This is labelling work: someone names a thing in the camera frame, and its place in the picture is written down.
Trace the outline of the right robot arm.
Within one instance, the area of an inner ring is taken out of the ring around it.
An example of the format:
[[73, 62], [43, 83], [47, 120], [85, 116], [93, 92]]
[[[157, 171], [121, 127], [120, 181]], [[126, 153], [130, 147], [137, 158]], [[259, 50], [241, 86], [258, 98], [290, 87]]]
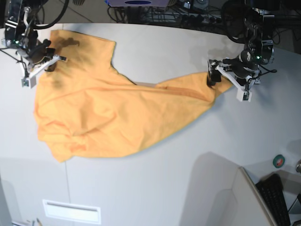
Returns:
[[43, 63], [54, 58], [55, 49], [50, 48], [51, 41], [38, 40], [38, 30], [51, 28], [65, 14], [69, 1], [64, 2], [58, 17], [47, 25], [37, 25], [38, 12], [47, 3], [46, 0], [11, 0], [8, 8], [8, 19], [5, 22], [4, 42], [5, 48], [14, 49], [20, 54], [25, 75]]

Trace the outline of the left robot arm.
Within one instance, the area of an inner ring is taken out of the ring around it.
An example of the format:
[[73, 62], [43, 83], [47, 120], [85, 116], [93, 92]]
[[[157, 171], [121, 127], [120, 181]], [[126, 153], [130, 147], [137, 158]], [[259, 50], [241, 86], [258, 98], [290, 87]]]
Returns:
[[218, 66], [232, 72], [234, 80], [247, 88], [260, 80], [260, 68], [273, 60], [275, 16], [272, 12], [279, 9], [278, 0], [229, 0], [223, 4], [221, 19], [225, 34], [244, 48], [236, 58], [208, 61], [208, 86], [222, 81]]

